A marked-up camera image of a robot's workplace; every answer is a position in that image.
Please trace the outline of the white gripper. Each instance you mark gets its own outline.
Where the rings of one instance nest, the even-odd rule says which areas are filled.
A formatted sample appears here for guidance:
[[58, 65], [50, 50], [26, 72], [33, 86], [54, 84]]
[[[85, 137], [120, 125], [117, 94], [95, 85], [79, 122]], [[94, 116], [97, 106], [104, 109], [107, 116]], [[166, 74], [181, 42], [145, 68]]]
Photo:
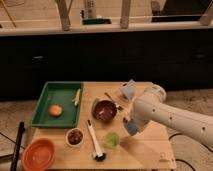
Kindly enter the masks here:
[[137, 133], [141, 133], [147, 127], [148, 123], [150, 122], [149, 119], [143, 118], [141, 115], [139, 115], [138, 113], [134, 113], [134, 112], [130, 113], [130, 120], [135, 121], [137, 128], [138, 128]]

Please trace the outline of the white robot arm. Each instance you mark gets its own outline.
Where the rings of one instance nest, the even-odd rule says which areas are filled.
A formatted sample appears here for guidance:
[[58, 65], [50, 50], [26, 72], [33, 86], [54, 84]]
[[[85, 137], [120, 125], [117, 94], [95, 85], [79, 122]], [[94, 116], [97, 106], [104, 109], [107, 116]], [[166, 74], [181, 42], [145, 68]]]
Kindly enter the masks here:
[[165, 99], [165, 90], [156, 84], [137, 96], [126, 124], [129, 134], [142, 132], [153, 120], [213, 148], [213, 117], [166, 105]]

